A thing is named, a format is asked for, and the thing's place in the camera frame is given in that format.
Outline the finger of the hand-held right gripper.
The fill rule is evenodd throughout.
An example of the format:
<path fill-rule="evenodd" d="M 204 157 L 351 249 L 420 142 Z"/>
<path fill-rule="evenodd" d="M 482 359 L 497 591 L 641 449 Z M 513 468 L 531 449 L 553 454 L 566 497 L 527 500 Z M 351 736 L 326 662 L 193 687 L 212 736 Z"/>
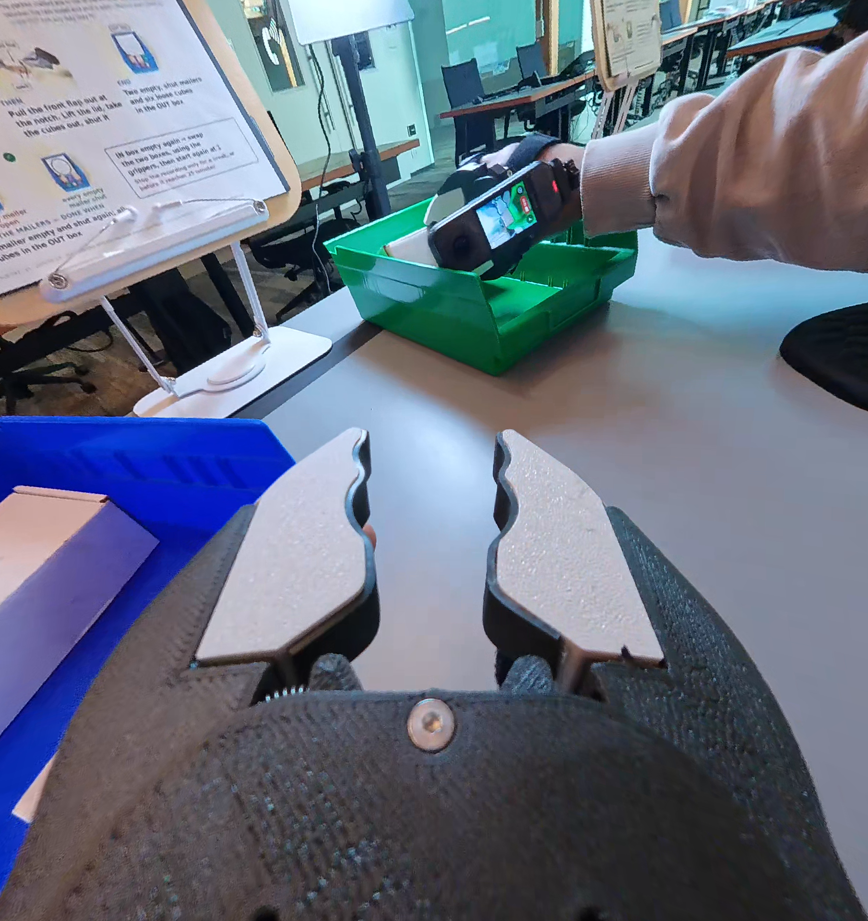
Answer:
<path fill-rule="evenodd" d="M 505 167 L 461 167 L 441 185 L 429 202 L 424 218 L 425 225 L 439 224 L 495 188 L 507 178 Z"/>

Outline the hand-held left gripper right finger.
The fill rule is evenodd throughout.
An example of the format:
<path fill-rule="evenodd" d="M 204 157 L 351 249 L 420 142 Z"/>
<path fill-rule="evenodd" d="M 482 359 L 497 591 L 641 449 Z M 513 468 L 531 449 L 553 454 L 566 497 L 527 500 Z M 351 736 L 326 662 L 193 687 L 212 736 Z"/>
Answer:
<path fill-rule="evenodd" d="M 497 434 L 498 535 L 486 556 L 483 626 L 507 661 L 538 657 L 567 692 L 596 664 L 658 669 L 666 655 L 607 507 L 518 431 Z"/>

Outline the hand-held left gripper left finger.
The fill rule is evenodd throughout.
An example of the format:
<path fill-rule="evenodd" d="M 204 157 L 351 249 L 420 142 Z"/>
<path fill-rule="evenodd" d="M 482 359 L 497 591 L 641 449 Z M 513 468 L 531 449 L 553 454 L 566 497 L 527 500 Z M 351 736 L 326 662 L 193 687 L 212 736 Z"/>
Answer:
<path fill-rule="evenodd" d="M 354 661 L 380 627 L 369 521 L 369 432 L 349 428 L 255 505 L 194 654 L 200 668 L 262 663 L 306 687 L 328 655 Z"/>

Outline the green plastic bin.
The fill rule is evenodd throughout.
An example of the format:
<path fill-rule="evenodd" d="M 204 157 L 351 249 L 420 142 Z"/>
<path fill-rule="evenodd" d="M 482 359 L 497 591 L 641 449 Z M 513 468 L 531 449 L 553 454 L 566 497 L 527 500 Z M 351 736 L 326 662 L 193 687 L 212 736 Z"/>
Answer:
<path fill-rule="evenodd" d="M 420 201 L 325 244 L 363 320 L 497 376 L 606 304 L 635 272 L 635 231 L 585 238 L 580 225 L 483 281 L 396 260 L 384 246 L 424 225 Z"/>

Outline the blue plastic bin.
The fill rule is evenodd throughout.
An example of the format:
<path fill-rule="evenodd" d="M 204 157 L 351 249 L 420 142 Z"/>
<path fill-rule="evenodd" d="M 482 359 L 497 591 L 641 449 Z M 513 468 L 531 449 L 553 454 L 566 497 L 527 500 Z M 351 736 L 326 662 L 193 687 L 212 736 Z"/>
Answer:
<path fill-rule="evenodd" d="M 0 736 L 0 892 L 28 826 L 13 807 L 59 747 L 89 686 L 143 609 L 295 461 L 256 420 L 0 419 L 0 501 L 17 485 L 109 496 L 158 546 Z"/>

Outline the person's right forearm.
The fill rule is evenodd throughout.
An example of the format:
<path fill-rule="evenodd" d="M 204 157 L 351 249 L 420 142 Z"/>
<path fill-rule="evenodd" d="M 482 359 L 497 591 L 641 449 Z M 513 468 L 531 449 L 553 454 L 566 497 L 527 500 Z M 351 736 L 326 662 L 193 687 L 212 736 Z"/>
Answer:
<path fill-rule="evenodd" d="M 868 272 L 868 32 L 589 142 L 580 189 L 586 236 L 650 228 L 704 258 Z"/>

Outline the person's right hand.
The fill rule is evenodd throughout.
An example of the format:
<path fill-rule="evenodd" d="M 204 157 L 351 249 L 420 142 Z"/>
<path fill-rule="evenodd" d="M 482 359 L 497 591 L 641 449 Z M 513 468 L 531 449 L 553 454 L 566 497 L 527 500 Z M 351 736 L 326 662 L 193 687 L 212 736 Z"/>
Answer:
<path fill-rule="evenodd" d="M 558 161 L 567 176 L 567 183 L 572 189 L 579 186 L 580 166 L 584 147 L 578 144 L 562 142 L 544 133 L 532 132 L 522 140 L 505 144 L 496 151 L 471 155 L 463 165 L 474 163 L 483 166 L 496 176 L 512 176 L 532 163 L 553 164 Z"/>

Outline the long wooden desk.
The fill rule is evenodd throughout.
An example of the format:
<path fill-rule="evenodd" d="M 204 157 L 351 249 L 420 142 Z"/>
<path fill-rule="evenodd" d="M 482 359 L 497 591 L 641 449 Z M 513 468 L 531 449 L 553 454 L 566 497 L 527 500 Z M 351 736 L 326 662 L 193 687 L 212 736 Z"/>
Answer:
<path fill-rule="evenodd" d="M 463 103 L 462 105 L 441 112 L 439 118 L 441 120 L 455 120 L 461 117 L 472 116 L 476 113 L 505 111 L 517 109 L 520 106 L 535 108 L 536 104 L 542 103 L 544 100 L 565 97 L 566 95 L 576 93 L 581 87 L 587 86 L 596 75 L 596 70 L 591 68 L 583 74 L 575 75 L 545 86 L 526 86 L 520 90 L 501 93 L 489 98 L 476 98 L 473 101 Z"/>

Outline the black metal pole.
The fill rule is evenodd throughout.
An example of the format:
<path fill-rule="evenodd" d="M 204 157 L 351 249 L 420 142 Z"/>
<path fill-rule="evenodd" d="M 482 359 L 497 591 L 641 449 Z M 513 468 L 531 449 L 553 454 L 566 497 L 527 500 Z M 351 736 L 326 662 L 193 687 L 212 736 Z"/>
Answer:
<path fill-rule="evenodd" d="M 369 108 L 364 94 L 358 67 L 357 36 L 355 33 L 332 40 L 334 54 L 339 58 L 345 82 L 357 119 L 363 144 L 362 163 L 368 176 L 367 211 L 371 221 L 392 213 L 382 160 L 370 121 Z"/>

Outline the instruction board on easel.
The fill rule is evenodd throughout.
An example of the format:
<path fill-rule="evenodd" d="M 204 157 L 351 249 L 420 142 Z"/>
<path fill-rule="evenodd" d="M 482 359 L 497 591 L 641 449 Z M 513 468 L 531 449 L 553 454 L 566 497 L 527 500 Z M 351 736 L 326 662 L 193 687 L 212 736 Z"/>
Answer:
<path fill-rule="evenodd" d="M 606 93 L 654 75 L 661 63 L 658 1 L 591 1 L 597 78 Z"/>

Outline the white board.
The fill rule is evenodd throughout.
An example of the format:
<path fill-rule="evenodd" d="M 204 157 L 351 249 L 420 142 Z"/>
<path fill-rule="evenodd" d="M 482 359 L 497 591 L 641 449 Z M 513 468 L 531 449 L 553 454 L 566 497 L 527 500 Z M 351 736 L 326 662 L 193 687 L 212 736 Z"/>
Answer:
<path fill-rule="evenodd" d="M 408 1 L 289 1 L 288 5 L 301 45 L 397 26 L 415 18 Z"/>

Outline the black mesh office chair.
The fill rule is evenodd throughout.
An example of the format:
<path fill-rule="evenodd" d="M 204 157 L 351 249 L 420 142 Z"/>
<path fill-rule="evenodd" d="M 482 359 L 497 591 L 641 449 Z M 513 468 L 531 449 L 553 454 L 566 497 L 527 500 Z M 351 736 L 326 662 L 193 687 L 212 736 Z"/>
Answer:
<path fill-rule="evenodd" d="M 868 303 L 803 321 L 785 336 L 778 352 L 798 374 L 868 412 Z"/>

